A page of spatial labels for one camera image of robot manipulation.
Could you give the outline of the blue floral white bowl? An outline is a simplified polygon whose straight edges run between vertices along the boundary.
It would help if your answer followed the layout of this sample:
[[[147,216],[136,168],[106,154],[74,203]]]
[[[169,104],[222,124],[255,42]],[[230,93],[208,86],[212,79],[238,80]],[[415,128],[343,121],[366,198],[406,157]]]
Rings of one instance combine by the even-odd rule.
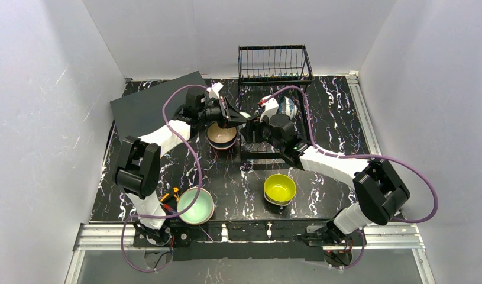
[[[282,96],[278,102],[279,106],[277,109],[278,114],[284,114],[289,117],[290,120],[293,120],[297,115],[297,106],[293,102],[293,100],[289,97]]]

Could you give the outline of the black wire dish rack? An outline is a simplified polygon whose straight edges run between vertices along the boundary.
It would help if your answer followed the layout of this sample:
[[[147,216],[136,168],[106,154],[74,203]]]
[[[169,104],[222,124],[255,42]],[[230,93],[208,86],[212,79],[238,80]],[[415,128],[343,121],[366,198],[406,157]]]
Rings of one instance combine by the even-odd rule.
[[[311,137],[306,89],[313,71],[304,44],[239,46],[238,98],[248,122],[240,131],[243,160],[281,159]]]

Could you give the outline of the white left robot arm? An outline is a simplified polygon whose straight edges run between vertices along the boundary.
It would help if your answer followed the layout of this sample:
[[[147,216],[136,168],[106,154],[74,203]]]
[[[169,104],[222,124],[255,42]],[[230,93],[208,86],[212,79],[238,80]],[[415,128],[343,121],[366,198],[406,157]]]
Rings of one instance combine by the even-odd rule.
[[[123,139],[113,172],[113,181],[136,208],[140,224],[146,230],[160,230],[168,218],[178,217],[190,207],[167,215],[158,199],[156,188],[160,178],[160,161],[176,146],[189,145],[189,140],[213,122],[219,128],[237,128],[247,117],[219,94],[222,85],[211,87],[187,85],[184,103],[169,119],[162,113],[164,125],[141,137]]]

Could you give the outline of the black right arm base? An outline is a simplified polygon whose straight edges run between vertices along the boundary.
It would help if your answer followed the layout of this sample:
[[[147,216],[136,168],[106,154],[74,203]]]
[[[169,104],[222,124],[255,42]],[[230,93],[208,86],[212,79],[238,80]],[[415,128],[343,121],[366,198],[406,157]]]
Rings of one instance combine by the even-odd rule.
[[[352,250],[354,238],[360,241],[359,255],[353,260]],[[362,259],[367,244],[362,228],[353,230],[351,233],[342,233],[331,221],[323,226],[310,225],[303,234],[294,236],[294,240],[302,241],[309,247],[341,246],[341,249],[325,250],[325,261],[330,268],[344,270],[350,269]]]

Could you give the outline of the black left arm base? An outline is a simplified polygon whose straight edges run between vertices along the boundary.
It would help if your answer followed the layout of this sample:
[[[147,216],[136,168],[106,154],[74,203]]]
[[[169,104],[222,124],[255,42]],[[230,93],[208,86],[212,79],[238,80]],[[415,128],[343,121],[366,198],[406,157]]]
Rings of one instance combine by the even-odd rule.
[[[192,227],[181,222],[165,223],[159,230],[151,229],[140,223],[132,225],[135,229],[133,246],[141,249],[150,249],[157,254],[156,260],[161,264],[177,259],[179,248],[188,248],[192,242]]]

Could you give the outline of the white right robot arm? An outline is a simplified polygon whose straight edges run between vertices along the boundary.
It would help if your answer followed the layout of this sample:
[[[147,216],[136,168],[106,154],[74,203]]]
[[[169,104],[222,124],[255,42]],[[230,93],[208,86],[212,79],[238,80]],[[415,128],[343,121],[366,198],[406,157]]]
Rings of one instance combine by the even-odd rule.
[[[344,238],[370,224],[386,225],[410,198],[410,192],[386,158],[346,158],[299,138],[287,115],[247,121],[249,135],[271,144],[289,166],[329,176],[351,187],[356,202],[326,224],[323,235]]]

